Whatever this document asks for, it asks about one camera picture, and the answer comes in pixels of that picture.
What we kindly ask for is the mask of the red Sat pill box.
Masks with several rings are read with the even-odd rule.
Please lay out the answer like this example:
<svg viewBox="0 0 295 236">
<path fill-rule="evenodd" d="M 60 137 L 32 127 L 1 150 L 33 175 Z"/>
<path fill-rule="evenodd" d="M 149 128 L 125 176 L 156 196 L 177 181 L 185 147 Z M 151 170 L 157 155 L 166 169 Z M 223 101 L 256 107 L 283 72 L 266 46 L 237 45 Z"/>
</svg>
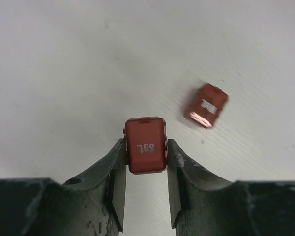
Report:
<svg viewBox="0 0 295 236">
<path fill-rule="evenodd" d="M 131 173 L 159 173 L 167 167 L 166 122 L 160 117 L 132 118 L 124 127 Z"/>
</svg>

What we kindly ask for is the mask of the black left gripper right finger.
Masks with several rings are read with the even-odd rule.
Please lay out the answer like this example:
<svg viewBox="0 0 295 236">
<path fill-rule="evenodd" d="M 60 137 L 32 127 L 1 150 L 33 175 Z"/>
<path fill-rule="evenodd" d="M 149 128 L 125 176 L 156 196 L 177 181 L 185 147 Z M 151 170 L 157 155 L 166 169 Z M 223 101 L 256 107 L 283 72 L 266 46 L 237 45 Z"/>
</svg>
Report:
<svg viewBox="0 0 295 236">
<path fill-rule="evenodd" d="M 178 236 L 295 236 L 295 181 L 225 180 L 168 146 L 171 225 Z"/>
</svg>

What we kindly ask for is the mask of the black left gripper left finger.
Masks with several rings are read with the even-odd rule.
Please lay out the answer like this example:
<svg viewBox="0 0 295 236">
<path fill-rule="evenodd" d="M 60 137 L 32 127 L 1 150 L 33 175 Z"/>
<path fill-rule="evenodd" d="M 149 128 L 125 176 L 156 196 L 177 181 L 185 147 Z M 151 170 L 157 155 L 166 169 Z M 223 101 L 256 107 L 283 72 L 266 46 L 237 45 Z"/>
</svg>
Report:
<svg viewBox="0 0 295 236">
<path fill-rule="evenodd" d="M 0 236 L 117 236 L 123 230 L 126 143 L 59 184 L 0 179 Z"/>
</svg>

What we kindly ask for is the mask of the red Wed pill box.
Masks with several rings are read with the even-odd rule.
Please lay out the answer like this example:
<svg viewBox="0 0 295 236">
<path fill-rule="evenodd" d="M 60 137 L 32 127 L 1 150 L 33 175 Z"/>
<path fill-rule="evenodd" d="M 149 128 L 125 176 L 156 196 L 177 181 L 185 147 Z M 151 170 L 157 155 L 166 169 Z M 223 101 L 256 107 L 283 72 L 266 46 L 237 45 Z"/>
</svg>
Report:
<svg viewBox="0 0 295 236">
<path fill-rule="evenodd" d="M 189 99 L 183 115 L 191 122 L 210 129 L 214 127 L 228 101 L 229 96 L 223 90 L 210 83 L 204 83 Z"/>
</svg>

